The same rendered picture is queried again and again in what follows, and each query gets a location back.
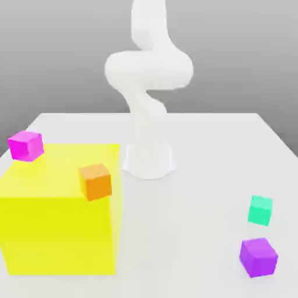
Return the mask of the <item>small teal cube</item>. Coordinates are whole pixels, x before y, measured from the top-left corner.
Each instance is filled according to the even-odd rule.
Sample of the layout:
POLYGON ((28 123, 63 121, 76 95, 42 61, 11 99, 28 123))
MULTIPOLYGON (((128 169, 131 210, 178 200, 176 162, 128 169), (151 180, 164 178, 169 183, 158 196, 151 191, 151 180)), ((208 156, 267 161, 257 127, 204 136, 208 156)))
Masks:
POLYGON ((272 215, 273 199, 252 196, 248 214, 248 222, 268 226, 272 215))

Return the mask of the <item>small purple cube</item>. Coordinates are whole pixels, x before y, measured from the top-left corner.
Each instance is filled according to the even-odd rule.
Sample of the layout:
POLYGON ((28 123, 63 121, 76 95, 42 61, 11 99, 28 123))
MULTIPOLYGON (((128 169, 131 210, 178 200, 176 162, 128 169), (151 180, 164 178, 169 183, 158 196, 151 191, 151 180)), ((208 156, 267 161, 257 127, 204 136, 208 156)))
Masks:
POLYGON ((264 238, 243 240, 240 248, 240 262, 250 278, 272 275, 275 272, 278 254, 264 238))

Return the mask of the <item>small magenta cube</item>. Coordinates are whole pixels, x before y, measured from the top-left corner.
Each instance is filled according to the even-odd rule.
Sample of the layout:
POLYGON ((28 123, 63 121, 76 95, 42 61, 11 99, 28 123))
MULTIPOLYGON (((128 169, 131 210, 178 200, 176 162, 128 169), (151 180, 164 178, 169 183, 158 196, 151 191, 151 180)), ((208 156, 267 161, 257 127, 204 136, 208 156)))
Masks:
POLYGON ((12 159, 33 162, 44 153, 42 135, 22 130, 8 138, 12 159))

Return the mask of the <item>large yellow box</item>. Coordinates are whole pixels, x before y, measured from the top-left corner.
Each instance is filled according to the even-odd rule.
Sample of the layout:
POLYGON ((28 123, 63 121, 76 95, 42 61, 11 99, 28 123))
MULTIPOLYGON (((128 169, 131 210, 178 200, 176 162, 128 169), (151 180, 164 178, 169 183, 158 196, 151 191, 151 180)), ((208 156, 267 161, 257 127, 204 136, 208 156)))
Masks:
POLYGON ((0 249, 11 275, 113 275, 123 201, 119 144, 46 144, 0 176, 0 249), (79 169, 103 164, 112 193, 88 201, 79 169))

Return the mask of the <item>small orange cube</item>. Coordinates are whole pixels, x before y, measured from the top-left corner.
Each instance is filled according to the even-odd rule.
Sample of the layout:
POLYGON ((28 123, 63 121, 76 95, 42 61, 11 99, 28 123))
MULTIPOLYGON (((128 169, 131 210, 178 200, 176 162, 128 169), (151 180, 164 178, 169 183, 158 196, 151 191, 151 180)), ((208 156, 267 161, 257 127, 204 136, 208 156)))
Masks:
POLYGON ((88 201, 112 194, 111 174, 103 164, 79 168, 80 188, 88 201))

